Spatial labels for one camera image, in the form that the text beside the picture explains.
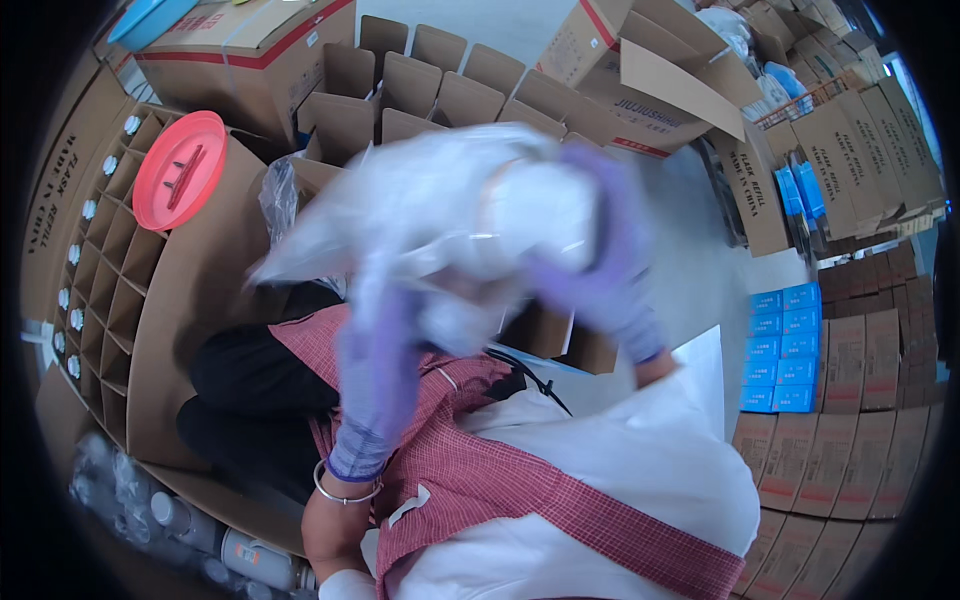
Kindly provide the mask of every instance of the purple glove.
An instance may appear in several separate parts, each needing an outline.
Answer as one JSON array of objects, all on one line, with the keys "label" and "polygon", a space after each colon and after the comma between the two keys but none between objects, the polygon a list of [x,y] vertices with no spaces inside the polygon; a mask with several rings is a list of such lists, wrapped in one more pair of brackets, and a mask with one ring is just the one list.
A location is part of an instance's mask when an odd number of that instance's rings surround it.
[{"label": "purple glove", "polygon": [[664,348],[660,322],[648,300],[650,240],[641,218],[642,198],[626,165],[585,144],[567,144],[561,161],[587,171],[600,183],[597,255],[593,266],[571,273],[530,255],[525,271],[539,298],[616,341],[638,365]]},{"label": "purple glove", "polygon": [[397,286],[381,298],[376,325],[344,324],[337,339],[342,422],[326,468],[342,481],[372,481],[417,412],[415,324],[419,298]]}]

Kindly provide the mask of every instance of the red plastic lid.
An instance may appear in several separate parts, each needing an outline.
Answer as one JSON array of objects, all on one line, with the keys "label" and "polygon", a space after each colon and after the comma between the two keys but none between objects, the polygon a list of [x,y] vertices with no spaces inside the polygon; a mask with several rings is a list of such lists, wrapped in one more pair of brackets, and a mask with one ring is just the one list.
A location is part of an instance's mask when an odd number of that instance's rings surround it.
[{"label": "red plastic lid", "polygon": [[133,215],[152,231],[179,227],[204,207],[227,160],[227,128],[216,112],[182,117],[154,142],[133,184]]}]

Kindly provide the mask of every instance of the stack of blue boxes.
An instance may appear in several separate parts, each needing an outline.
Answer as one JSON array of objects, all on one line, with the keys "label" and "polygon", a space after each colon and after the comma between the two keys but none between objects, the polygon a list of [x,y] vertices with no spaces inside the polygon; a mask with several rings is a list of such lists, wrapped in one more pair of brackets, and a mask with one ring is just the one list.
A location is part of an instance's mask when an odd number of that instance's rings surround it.
[{"label": "stack of blue boxes", "polygon": [[740,410],[813,411],[820,363],[820,286],[795,285],[750,298]]}]

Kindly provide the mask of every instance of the barcode sticker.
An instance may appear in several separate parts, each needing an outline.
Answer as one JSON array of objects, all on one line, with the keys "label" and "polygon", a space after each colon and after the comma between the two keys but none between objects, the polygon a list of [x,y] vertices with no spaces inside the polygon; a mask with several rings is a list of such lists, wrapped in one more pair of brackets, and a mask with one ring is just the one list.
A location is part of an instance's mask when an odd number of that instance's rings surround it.
[{"label": "barcode sticker", "polygon": [[237,558],[243,561],[247,561],[250,564],[257,564],[257,562],[260,560],[259,552],[257,552],[256,550],[253,550],[252,548],[248,548],[242,543],[237,544],[237,549],[235,554],[237,555]]}]

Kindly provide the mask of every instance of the white shirt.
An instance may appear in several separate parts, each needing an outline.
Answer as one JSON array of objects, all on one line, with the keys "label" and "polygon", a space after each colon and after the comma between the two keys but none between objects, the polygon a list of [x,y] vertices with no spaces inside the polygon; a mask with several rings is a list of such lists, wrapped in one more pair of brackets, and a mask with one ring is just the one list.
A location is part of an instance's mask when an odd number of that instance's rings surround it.
[{"label": "white shirt", "polygon": [[[590,417],[572,419],[550,398],[525,390],[459,415],[457,423],[743,557],[756,536],[759,498],[743,459],[711,432],[689,377],[681,367]],[[405,557],[386,586],[392,600],[681,597],[536,514],[497,518]],[[320,587],[322,600],[375,597],[373,577],[356,570],[335,573]]]}]

